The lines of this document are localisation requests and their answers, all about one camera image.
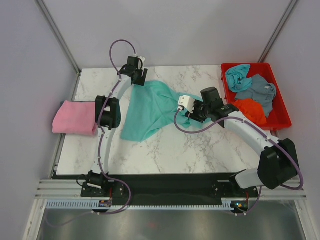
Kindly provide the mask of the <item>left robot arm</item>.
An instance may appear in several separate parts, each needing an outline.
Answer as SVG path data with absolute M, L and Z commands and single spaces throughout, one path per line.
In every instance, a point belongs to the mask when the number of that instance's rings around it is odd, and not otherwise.
M 104 174 L 109 172 L 109 157 L 116 129 L 120 126 L 122 115 L 120 100 L 132 86 L 144 86 L 148 70 L 145 68 L 146 58 L 129 56 L 117 74 L 116 84 L 109 96 L 97 96 L 95 99 L 95 120 L 98 126 L 97 158 L 87 175 L 86 184 L 99 197 L 106 196 L 110 185 Z

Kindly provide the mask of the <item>teal t shirt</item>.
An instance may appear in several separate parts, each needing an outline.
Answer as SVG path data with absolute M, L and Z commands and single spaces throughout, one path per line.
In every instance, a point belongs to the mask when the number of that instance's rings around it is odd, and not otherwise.
M 143 142 L 160 129 L 173 124 L 181 96 L 202 100 L 196 95 L 176 92 L 158 80 L 147 81 L 144 86 L 135 85 L 120 138 Z

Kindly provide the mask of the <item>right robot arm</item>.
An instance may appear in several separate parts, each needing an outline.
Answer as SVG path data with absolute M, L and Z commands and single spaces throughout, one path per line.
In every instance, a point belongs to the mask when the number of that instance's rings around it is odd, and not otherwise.
M 259 164 L 255 169 L 247 169 L 237 173 L 229 184 L 229 191 L 235 197 L 242 196 L 247 188 L 265 186 L 270 190 L 277 187 L 289 189 L 286 183 L 299 177 L 300 190 L 304 179 L 299 167 L 295 144 L 286 138 L 281 140 L 265 133 L 259 126 L 249 120 L 233 104 L 224 104 L 215 87 L 201 91 L 201 100 L 183 95 L 178 100 L 178 109 L 185 110 L 185 116 L 203 123 L 211 120 L 213 125 L 232 131 L 242 138 L 259 156 Z

